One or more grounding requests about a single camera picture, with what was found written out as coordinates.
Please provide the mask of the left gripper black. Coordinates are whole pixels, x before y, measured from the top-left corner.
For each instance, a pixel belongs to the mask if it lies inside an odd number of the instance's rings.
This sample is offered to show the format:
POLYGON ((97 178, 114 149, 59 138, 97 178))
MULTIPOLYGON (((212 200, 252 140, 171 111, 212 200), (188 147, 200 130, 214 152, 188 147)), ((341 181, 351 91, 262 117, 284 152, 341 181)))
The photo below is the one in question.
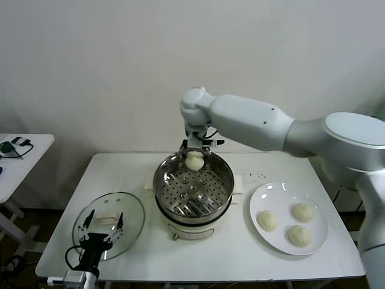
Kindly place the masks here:
POLYGON ((83 254, 79 262, 79 269, 91 271, 98 268, 102 254, 112 248, 112 243, 123 234, 123 213, 120 214, 115 228, 110 234, 88 233, 95 210, 85 218, 82 225, 78 226, 80 246, 83 254))

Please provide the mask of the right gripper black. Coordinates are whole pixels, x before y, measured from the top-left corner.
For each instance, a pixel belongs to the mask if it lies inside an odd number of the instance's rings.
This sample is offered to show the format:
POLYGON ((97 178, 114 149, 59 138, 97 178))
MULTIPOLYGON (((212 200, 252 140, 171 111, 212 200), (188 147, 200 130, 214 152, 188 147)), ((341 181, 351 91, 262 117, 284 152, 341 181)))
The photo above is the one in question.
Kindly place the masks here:
MULTIPOLYGON (((186 128, 185 134, 187 138, 196 138, 199 140, 206 140, 207 137, 207 128, 186 128)), ((181 158, 185 158, 188 153, 187 148, 182 147, 179 149, 179 154, 181 158)), ((202 148, 202 154, 204 157, 207 157, 211 154, 210 148, 202 148)))

